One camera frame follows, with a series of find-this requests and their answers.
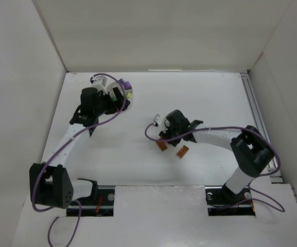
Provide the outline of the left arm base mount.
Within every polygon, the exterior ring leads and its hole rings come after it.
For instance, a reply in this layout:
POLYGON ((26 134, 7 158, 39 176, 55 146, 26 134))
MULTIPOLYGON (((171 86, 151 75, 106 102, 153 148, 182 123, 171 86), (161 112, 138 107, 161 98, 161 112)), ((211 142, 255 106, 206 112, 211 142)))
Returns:
POLYGON ((97 181, 77 179, 72 181, 74 195, 66 209, 68 217, 78 216, 81 204, 82 217, 112 217, 114 215, 115 186, 99 186, 97 181))

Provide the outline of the brown lego plate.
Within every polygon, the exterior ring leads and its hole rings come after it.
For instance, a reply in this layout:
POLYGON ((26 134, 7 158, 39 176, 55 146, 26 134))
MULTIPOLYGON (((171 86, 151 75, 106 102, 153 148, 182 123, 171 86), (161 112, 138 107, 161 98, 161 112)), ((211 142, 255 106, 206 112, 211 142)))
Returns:
POLYGON ((164 142, 157 142, 157 145, 162 152, 168 149, 167 145, 164 142))
POLYGON ((189 148, 187 146, 183 146, 177 153, 178 158, 183 158, 183 156, 189 151, 189 148))

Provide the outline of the purple butterfly curved lego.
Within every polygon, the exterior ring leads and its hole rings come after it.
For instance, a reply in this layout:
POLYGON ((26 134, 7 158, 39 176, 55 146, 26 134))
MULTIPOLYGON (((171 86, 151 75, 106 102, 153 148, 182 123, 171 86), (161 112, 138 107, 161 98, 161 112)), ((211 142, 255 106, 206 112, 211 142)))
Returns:
POLYGON ((126 81, 124 83, 124 88, 125 88, 125 90, 131 90, 132 89, 132 86, 131 86, 131 84, 128 81, 126 81))

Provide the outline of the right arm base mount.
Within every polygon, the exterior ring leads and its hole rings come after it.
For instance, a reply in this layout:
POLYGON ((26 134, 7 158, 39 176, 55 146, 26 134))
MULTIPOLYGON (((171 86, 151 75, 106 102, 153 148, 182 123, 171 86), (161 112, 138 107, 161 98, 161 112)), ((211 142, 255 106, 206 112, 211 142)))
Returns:
POLYGON ((205 186, 205 199, 209 216, 255 216, 251 192, 245 187, 234 194, 222 186, 205 186))

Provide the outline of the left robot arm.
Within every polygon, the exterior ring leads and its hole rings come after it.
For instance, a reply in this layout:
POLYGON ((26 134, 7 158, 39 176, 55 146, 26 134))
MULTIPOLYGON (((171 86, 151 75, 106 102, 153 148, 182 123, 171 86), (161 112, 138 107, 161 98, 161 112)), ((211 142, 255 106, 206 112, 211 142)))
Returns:
POLYGON ((98 198, 95 180, 69 176, 71 166, 81 146, 92 136, 101 123, 102 115, 112 115, 115 119, 120 111, 125 111, 133 98, 133 90, 127 86, 107 89, 102 86, 87 87, 81 91, 80 105, 76 108, 68 129, 54 150, 52 156, 29 169, 30 199, 33 209, 40 212, 52 208, 68 208, 72 202, 94 202, 98 198))

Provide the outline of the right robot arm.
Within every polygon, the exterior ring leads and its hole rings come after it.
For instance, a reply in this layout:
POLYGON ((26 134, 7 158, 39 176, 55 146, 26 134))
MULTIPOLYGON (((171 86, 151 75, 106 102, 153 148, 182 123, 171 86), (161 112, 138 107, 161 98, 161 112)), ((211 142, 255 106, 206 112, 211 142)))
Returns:
POLYGON ((174 110, 163 119, 165 127, 159 133, 161 139, 176 146, 181 139, 187 142, 211 144, 232 151, 237 169, 220 189, 220 194, 229 202, 236 201, 244 188, 259 177, 265 167, 274 158, 274 154, 266 141, 254 126, 244 129, 220 129, 204 127, 201 120, 190 122, 181 111, 174 110))

